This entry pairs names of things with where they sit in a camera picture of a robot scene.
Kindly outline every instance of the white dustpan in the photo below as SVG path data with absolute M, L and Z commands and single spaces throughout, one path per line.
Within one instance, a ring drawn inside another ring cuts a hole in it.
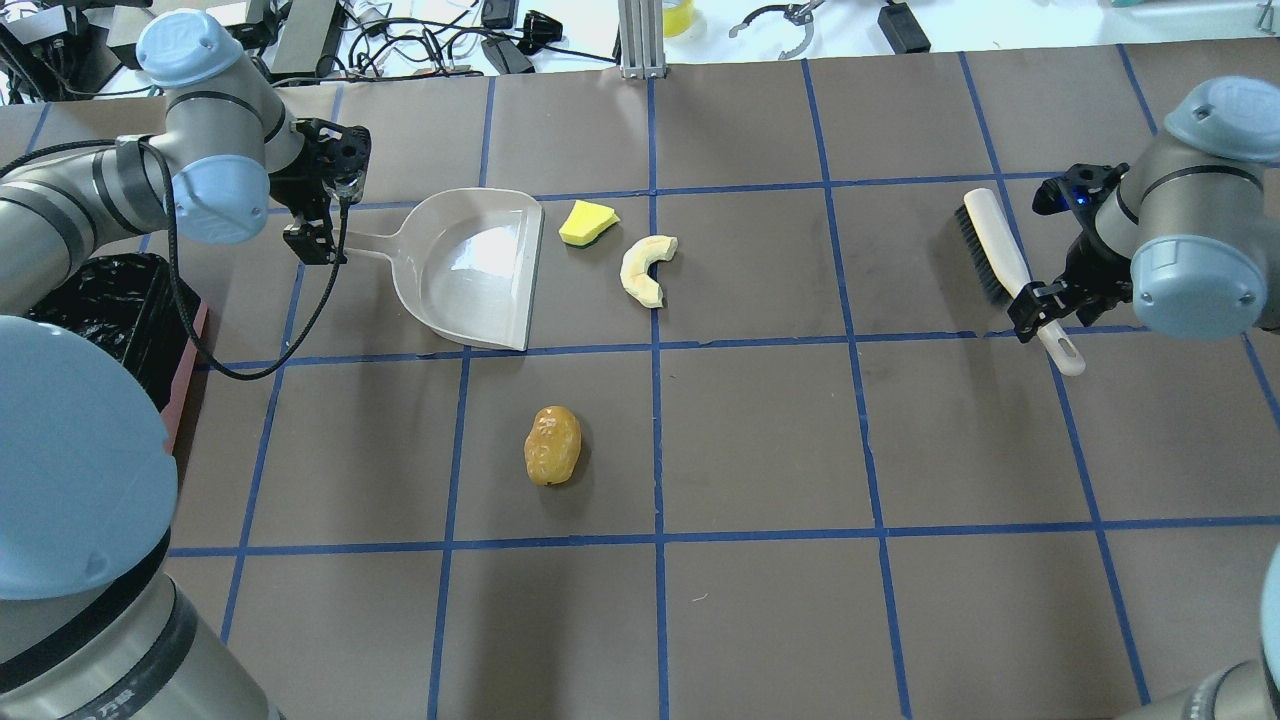
M 438 334 L 525 350 L 541 237 L 536 200 L 467 187 L 428 197 L 396 234 L 348 231 L 347 252 L 389 260 L 404 309 Z

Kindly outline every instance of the banana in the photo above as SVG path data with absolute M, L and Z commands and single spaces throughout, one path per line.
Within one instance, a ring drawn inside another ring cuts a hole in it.
M 649 265 L 676 256 L 676 238 L 652 234 L 636 241 L 622 256 L 622 290 L 645 307 L 662 307 L 662 286 L 649 277 Z

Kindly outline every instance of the power adapter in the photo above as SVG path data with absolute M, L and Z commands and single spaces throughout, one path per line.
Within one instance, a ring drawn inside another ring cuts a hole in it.
M 884 33 L 884 38 L 888 40 L 890 47 L 893 49 L 893 54 L 928 53 L 931 47 L 929 36 L 924 35 L 920 23 L 915 20 L 915 13 L 911 12 L 911 8 L 905 3 L 886 1 L 888 4 L 881 8 L 879 20 L 877 22 Z

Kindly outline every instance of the robotic arm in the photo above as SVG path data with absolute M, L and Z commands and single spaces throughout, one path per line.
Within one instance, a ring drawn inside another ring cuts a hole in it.
M 1014 299 L 1018 337 L 1071 313 L 1091 325 L 1119 302 L 1174 337 L 1280 332 L 1280 222 L 1262 214 L 1277 156 L 1280 88 L 1220 77 L 1165 118 L 1133 168 L 1074 165 L 1046 181 L 1034 210 L 1070 210 L 1082 232 L 1061 275 Z
M 31 165 L 0 178 L 0 314 L 22 314 L 108 242 L 168 225 L 159 159 L 173 174 L 182 234 L 234 243 L 266 224 L 268 196 L 291 209 L 285 241 L 334 261 L 330 193 L 358 202 L 365 128 L 297 120 L 216 20 L 175 10 L 151 23 L 138 58 L 165 88 L 163 135 Z

